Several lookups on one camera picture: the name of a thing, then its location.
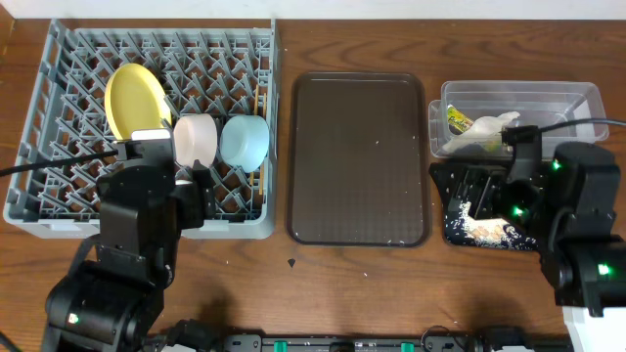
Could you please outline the white tissue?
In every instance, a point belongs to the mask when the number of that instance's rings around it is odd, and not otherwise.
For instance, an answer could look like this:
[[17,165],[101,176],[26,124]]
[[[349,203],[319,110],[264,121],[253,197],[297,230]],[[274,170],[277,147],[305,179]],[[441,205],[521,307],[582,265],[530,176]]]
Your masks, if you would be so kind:
[[517,111],[505,112],[497,117],[482,116],[477,119],[473,125],[462,134],[447,142],[442,150],[448,154],[455,152],[474,143],[487,143],[493,141],[500,136],[503,128],[518,118],[520,113]]

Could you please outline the white pink shallow bowl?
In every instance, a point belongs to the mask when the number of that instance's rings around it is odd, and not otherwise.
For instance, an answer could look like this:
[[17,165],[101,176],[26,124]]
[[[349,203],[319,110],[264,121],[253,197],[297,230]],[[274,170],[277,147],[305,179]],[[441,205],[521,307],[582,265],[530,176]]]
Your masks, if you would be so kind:
[[182,116],[174,126],[173,141],[179,164],[193,167],[198,161],[209,167],[218,147],[216,123],[209,114]]

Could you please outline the green yellow wrapper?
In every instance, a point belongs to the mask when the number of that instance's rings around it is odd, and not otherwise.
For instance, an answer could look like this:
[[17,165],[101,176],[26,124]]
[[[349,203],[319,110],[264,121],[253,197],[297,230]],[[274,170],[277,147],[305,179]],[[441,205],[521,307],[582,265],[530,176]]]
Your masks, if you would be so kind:
[[456,135],[467,132],[473,126],[473,120],[468,118],[453,105],[446,107],[446,119],[450,130]]

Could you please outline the light blue bowl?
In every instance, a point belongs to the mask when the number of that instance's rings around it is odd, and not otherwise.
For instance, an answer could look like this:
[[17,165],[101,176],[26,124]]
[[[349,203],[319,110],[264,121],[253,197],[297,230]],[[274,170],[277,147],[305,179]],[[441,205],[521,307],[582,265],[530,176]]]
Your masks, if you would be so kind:
[[219,152],[224,162],[250,173],[268,154],[269,140],[269,127],[263,117],[236,115],[222,129]]

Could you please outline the yellow round plate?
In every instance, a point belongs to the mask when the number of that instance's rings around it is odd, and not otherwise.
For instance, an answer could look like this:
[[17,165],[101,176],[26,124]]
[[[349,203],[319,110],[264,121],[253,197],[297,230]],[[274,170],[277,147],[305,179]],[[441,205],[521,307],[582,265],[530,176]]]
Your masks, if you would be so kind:
[[171,110],[158,79],[144,66],[125,64],[109,78],[105,112],[117,140],[128,140],[136,130],[162,128],[172,122]]

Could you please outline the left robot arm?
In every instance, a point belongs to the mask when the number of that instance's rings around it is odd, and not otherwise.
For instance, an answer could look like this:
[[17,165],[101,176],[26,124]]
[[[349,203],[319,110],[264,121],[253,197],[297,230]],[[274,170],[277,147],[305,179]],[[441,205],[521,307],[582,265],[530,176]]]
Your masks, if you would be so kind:
[[100,231],[83,240],[48,294],[44,351],[163,351],[181,347],[183,323],[151,337],[173,283],[183,231],[203,225],[205,190],[175,178],[172,142],[122,141],[124,167],[97,182]]

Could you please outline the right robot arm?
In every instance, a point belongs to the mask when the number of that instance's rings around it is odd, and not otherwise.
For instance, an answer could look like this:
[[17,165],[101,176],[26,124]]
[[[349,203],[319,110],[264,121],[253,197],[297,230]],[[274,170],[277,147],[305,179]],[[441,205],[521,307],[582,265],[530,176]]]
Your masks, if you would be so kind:
[[612,231],[621,181],[614,154],[587,142],[542,158],[546,128],[505,127],[510,162],[451,158],[428,173],[443,206],[467,220],[504,220],[536,241],[571,351],[625,348],[625,241]]

